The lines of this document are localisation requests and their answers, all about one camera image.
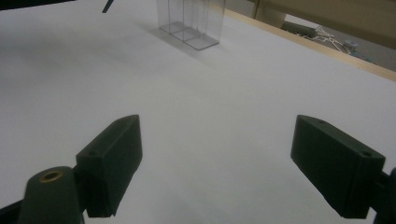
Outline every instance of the transparent acrylic box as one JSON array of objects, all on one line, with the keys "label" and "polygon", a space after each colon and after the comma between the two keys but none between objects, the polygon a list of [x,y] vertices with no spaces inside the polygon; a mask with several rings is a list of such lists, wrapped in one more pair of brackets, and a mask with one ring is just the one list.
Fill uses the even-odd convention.
[{"label": "transparent acrylic box", "polygon": [[160,29],[195,49],[219,43],[225,0],[157,0]]}]

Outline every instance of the table surface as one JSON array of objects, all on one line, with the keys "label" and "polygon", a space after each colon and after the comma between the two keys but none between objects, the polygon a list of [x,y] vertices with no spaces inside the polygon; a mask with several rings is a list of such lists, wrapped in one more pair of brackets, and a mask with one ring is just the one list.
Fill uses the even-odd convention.
[{"label": "table surface", "polygon": [[233,13],[196,51],[156,2],[0,13],[0,206],[139,114],[144,158],[116,217],[87,223],[372,223],[339,217],[290,159],[295,119],[324,119],[396,166],[396,83]]}]

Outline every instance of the floor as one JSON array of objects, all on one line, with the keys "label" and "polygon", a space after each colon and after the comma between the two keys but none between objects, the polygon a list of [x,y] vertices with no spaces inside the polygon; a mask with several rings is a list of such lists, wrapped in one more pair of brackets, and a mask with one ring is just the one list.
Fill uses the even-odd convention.
[{"label": "floor", "polygon": [[[254,4],[248,0],[226,0],[226,7],[242,15],[251,17]],[[289,16],[287,19],[288,21],[301,24],[301,20],[299,19],[294,19],[293,17]],[[351,40],[355,43],[358,43],[359,46],[355,54],[357,57],[363,59],[364,61],[388,68],[389,70],[396,71],[396,50],[382,47],[380,45],[368,42],[355,36],[346,35],[327,27],[322,28],[327,33],[334,35],[334,39],[341,43],[344,43],[346,40]],[[323,43],[323,45],[333,48],[332,44],[330,43]]]}]

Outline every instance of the white table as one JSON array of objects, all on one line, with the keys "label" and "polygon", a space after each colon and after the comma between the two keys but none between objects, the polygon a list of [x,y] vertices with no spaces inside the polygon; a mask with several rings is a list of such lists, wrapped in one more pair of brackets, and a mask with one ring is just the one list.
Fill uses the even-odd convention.
[{"label": "white table", "polygon": [[372,223],[339,217],[290,159],[298,114],[396,166],[396,84],[225,17],[196,51],[154,0],[0,12],[0,207],[110,122],[139,114],[144,158],[116,217],[87,223]]}]

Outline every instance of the acrylic divider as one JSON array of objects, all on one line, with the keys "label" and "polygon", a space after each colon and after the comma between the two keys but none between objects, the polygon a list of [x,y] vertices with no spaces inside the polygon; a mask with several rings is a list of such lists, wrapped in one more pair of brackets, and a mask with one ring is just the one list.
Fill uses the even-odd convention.
[{"label": "acrylic divider", "polygon": [[195,49],[219,43],[225,0],[157,0],[160,29]]}]

